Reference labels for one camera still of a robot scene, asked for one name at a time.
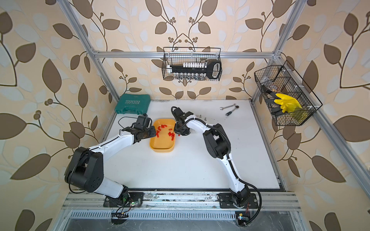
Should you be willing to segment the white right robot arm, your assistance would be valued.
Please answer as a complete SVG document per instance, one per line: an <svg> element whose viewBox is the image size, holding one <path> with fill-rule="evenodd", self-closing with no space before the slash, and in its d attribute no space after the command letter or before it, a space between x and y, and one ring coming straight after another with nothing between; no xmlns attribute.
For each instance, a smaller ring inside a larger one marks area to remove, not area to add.
<svg viewBox="0 0 370 231"><path fill-rule="evenodd" d="M191 130L202 133L206 149L211 157L218 160L227 176L231 203L237 208L247 206L251 197L250 188L253 188L259 201L257 207L262 207L260 191L252 184L245 182L239 176L231 155L231 142L225 130L220 124L211 125L196 117L192 112L183 112L179 107L171 107L171 113L175 119L174 132L178 135L187 136Z"/></svg>

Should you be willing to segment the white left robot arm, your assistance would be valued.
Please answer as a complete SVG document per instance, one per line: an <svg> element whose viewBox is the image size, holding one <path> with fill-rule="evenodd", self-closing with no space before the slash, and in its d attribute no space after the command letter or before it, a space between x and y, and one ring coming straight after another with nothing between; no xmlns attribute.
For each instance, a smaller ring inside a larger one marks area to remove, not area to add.
<svg viewBox="0 0 370 231"><path fill-rule="evenodd" d="M151 118L146 114L139 115L136 122L120 130L119 135L90 148L77 148L66 169L65 182L69 187L127 203L130 198L128 187L106 177L104 163L124 148L155 136Z"/></svg>

